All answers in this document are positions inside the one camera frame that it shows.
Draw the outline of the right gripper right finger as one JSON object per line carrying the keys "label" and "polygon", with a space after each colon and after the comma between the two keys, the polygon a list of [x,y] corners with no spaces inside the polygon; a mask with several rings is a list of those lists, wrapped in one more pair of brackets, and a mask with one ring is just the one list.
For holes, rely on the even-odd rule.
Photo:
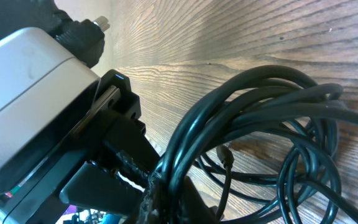
{"label": "right gripper right finger", "polygon": [[218,224],[213,210],[206,206],[196,187],[189,177],[183,182],[180,198],[180,223],[185,224]]}

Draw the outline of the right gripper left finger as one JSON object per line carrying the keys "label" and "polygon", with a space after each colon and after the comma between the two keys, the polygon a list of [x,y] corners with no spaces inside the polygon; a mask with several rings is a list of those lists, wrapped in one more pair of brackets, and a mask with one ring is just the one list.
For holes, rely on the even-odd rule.
{"label": "right gripper left finger", "polygon": [[140,202],[123,224],[168,223],[169,196],[162,174],[152,174],[148,179]]}

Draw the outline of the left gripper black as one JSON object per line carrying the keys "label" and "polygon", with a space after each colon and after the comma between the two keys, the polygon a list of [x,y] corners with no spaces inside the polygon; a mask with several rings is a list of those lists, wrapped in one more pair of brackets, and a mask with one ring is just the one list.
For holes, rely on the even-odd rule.
{"label": "left gripper black", "polygon": [[70,206],[129,215],[159,156],[116,70],[81,92],[2,168],[0,223],[55,223]]}

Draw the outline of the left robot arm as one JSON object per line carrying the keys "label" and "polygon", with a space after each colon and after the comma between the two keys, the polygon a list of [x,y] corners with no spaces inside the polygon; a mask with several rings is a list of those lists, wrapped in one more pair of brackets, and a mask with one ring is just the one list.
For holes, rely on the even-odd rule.
{"label": "left robot arm", "polygon": [[108,28],[0,1],[0,223],[55,223],[70,205],[139,222],[159,156],[129,78],[92,70]]}

